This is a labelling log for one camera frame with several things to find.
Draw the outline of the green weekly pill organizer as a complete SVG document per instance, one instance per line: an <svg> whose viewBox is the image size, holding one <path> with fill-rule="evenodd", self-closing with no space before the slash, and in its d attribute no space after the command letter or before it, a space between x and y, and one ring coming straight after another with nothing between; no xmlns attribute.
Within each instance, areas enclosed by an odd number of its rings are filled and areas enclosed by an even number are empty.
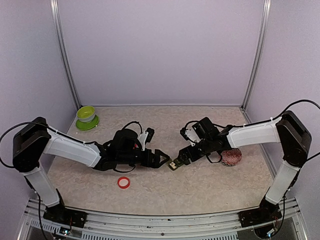
<svg viewBox="0 0 320 240"><path fill-rule="evenodd" d="M183 166L184 162L179 158L175 158L175 159L169 161L167 165L168 165L170 170L175 171L179 167Z"/></svg>

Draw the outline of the orange bottle cap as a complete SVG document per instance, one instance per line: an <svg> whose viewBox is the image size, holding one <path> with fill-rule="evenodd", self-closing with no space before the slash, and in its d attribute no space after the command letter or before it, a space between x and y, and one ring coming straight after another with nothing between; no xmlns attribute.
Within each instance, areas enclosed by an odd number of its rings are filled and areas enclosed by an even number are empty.
<svg viewBox="0 0 320 240"><path fill-rule="evenodd" d="M122 176L117 180L117 185L121 189L127 189L131 185L131 181L128 177Z"/></svg>

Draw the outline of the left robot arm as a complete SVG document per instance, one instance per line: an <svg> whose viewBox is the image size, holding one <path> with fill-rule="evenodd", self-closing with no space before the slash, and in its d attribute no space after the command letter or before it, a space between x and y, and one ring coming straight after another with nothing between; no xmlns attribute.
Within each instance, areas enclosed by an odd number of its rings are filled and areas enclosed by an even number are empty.
<svg viewBox="0 0 320 240"><path fill-rule="evenodd" d="M154 135L152 128L136 133L124 126L116 131L113 139L100 144L71 137L49 126L45 118L37 117L11 127L1 138L18 127L22 129L13 138L12 164L4 161L1 164L22 173L44 205L50 208L50 214L61 223L70 218L70 211L64 207L59 191L40 164L43 154L69 159L101 172L116 171L118 165L158 169L170 160L161 150L146 148Z"/></svg>

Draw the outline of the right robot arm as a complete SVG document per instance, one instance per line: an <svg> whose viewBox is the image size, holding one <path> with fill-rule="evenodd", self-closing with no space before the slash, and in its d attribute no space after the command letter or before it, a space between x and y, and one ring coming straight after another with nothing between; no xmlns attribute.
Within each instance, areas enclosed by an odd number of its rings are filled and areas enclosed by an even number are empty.
<svg viewBox="0 0 320 240"><path fill-rule="evenodd" d="M220 126L204 117L189 121L188 125L191 127L185 125L180 135L190 145L181 149L177 158L168 164L173 171L203 157L208 158L214 152L221 156L225 151L244 146L281 144L283 162L255 212L260 222L268 221L275 214L279 202L295 184L304 164L319 156L318 153L309 156L311 133L288 107L276 117L250 124Z"/></svg>

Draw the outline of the red patterned bowl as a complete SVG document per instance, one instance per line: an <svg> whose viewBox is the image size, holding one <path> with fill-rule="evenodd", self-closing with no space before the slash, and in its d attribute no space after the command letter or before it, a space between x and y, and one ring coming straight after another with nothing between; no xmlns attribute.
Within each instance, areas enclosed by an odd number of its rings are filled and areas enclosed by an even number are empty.
<svg viewBox="0 0 320 240"><path fill-rule="evenodd" d="M242 160L242 152L239 148L224 150L221 154L221 163L227 167L233 167Z"/></svg>

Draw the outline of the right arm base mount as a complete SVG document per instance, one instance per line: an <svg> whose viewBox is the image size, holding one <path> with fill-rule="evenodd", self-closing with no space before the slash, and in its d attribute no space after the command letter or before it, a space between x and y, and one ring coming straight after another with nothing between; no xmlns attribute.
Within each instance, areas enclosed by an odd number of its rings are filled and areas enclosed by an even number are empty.
<svg viewBox="0 0 320 240"><path fill-rule="evenodd" d="M281 219L282 213L279 209L271 212L267 209L254 208L240 211L238 216L241 227L245 228Z"/></svg>

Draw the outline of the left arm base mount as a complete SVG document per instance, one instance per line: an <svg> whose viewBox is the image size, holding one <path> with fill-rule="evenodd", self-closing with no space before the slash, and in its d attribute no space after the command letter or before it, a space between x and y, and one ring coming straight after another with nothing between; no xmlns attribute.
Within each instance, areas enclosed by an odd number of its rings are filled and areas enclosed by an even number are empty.
<svg viewBox="0 0 320 240"><path fill-rule="evenodd" d="M84 228L87 213L69 208L46 208L43 214L45 220L49 220L70 227Z"/></svg>

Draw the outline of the right aluminium frame post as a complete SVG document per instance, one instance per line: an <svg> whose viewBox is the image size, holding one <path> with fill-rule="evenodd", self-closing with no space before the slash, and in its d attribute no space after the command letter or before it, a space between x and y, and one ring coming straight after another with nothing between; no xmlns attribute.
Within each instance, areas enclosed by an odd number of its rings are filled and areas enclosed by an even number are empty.
<svg viewBox="0 0 320 240"><path fill-rule="evenodd" d="M249 106L249 102L253 93L255 81L257 78L258 70L259 70L259 65L260 61L263 55L263 48L264 48L264 43L265 43L265 38L267 34L267 29L268 29L268 22L269 22L269 17L270 17L270 11L271 11L271 5L272 1L271 0L264 0L263 1L263 10L262 10L262 16L261 16L261 23L260 23L260 28L259 28L259 33L258 33L258 39L257 39L257 45L255 49L255 54L253 58L253 64L252 68L250 71L250 76L249 76L249 82L244 94L244 98L241 104L241 109L245 112Z"/></svg>

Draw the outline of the aluminium frame post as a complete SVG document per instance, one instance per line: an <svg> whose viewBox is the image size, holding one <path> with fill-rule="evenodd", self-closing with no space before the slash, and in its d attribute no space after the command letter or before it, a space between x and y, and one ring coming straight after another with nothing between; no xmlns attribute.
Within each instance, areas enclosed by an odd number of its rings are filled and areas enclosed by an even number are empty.
<svg viewBox="0 0 320 240"><path fill-rule="evenodd" d="M252 68L250 71L250 76L249 76L249 82L244 94L244 98L241 104L241 109L245 112L249 106L249 102L253 93L255 81L257 78L258 70L259 70L259 65L260 61L263 55L263 48L264 48L264 43L265 43L265 38L267 34L267 29L268 29L268 22L269 22L269 17L270 17L270 11L271 11L271 5L272 1L271 0L264 0L263 1L263 10L262 10L262 16L261 16L261 23L260 23L260 28L259 28L259 33L258 33L258 39L257 39L257 45L255 49L255 54L253 58L253 64Z"/></svg>
<svg viewBox="0 0 320 240"><path fill-rule="evenodd" d="M78 94L78 91L76 89L76 85L72 76L71 66L68 59L68 53L67 48L64 41L64 35L63 35L63 28L62 28L62 22L60 18L60 12L59 12L59 3L57 0L50 0L50 8L54 23L54 28L58 40L58 48L63 64L63 69L66 75L67 84L71 93L71 97L73 100L73 103L76 107L76 109L80 109L82 107L80 97Z"/></svg>

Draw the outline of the left aluminium frame post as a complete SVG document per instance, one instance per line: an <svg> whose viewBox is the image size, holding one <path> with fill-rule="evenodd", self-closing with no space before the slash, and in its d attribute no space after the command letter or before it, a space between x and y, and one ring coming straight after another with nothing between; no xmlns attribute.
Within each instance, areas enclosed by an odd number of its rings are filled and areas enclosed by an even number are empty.
<svg viewBox="0 0 320 240"><path fill-rule="evenodd" d="M62 22L60 18L60 12L59 12L59 3L57 0L50 0L50 8L54 23L54 28L58 40L58 48L63 64L63 69L66 75L67 84L71 93L71 97L73 100L73 103L76 107L76 109L80 109L82 107L80 97L78 94L78 91L76 89L76 85L72 76L71 66L68 59L68 53L67 48L64 41L64 35L63 35L63 28L62 28Z"/></svg>

